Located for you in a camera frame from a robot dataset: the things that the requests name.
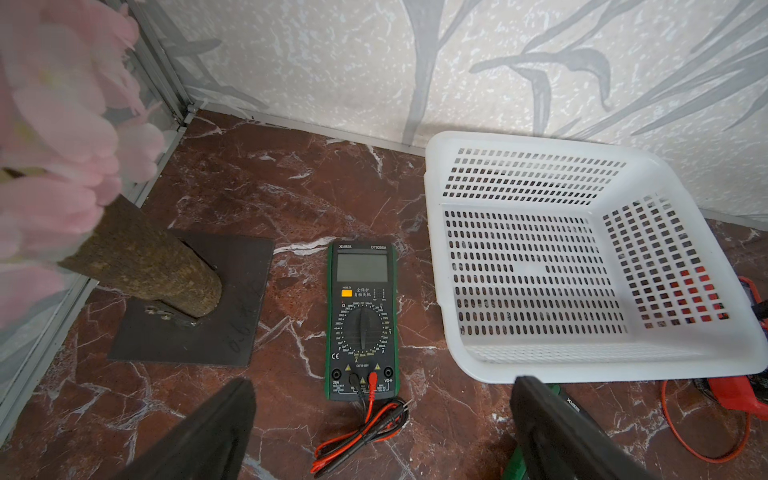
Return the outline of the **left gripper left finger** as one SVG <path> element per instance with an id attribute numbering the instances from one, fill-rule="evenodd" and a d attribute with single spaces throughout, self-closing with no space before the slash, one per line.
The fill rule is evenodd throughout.
<path id="1" fill-rule="evenodd" d="M 236 479 L 256 411 L 252 382 L 236 378 L 115 477 Z"/>

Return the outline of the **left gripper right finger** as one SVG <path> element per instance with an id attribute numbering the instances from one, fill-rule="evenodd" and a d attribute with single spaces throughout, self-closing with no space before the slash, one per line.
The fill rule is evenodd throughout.
<path id="1" fill-rule="evenodd" d="M 532 376 L 516 379 L 510 407 L 517 447 L 511 479 L 652 479 L 592 417 Z"/>

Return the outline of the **dark green multimeter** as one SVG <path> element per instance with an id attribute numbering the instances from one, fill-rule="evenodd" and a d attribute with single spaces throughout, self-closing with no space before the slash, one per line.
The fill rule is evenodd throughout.
<path id="1" fill-rule="evenodd" d="M 337 239 L 328 248 L 325 396 L 354 402 L 400 390 L 393 245 Z"/>

